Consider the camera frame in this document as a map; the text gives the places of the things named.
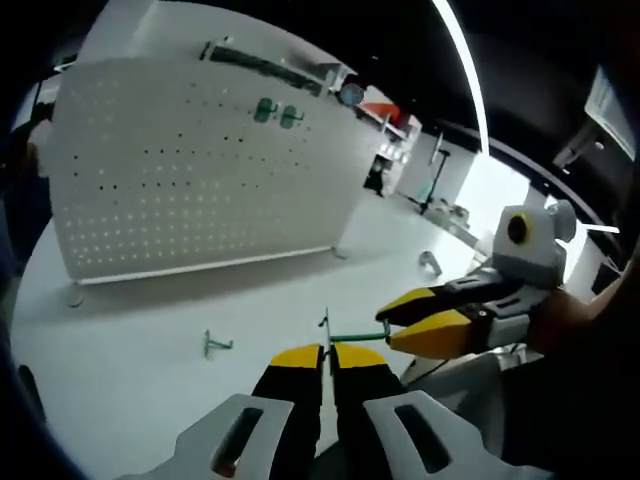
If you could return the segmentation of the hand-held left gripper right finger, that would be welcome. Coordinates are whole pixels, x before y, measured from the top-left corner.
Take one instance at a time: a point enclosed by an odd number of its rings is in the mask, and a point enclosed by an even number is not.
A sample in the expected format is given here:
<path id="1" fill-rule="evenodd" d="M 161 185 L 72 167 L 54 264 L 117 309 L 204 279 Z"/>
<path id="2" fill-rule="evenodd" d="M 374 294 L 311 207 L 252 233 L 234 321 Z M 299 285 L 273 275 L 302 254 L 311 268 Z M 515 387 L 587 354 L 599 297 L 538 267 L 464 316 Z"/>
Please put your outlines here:
<path id="1" fill-rule="evenodd" d="M 332 345 L 338 436 L 358 479 L 548 479 L 490 453 L 480 431 L 420 390 L 405 390 L 384 357 Z"/>

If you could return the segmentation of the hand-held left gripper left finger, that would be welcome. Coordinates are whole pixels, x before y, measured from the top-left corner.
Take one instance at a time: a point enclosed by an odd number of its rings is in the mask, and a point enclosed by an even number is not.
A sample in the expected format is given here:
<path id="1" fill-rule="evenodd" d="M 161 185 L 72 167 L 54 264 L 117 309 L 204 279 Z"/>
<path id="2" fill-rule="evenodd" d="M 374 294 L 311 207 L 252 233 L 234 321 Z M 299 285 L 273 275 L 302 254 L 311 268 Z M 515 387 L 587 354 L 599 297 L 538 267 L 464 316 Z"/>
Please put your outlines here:
<path id="1" fill-rule="evenodd" d="M 318 343 L 272 358 L 253 391 L 234 394 L 178 435 L 173 455 L 128 479 L 306 479 L 320 435 Z"/>

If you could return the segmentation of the person's right hand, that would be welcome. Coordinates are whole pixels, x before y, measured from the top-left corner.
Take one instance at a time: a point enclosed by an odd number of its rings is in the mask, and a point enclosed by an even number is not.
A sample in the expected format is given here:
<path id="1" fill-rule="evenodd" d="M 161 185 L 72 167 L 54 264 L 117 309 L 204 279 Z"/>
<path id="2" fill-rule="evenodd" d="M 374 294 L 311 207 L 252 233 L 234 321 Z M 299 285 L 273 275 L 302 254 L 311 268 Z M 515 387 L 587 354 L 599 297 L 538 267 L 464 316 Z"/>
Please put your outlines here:
<path id="1" fill-rule="evenodd" d="M 596 299 L 584 303 L 558 289 L 531 310 L 526 343 L 537 353 L 546 355 L 588 326 L 600 310 Z"/>

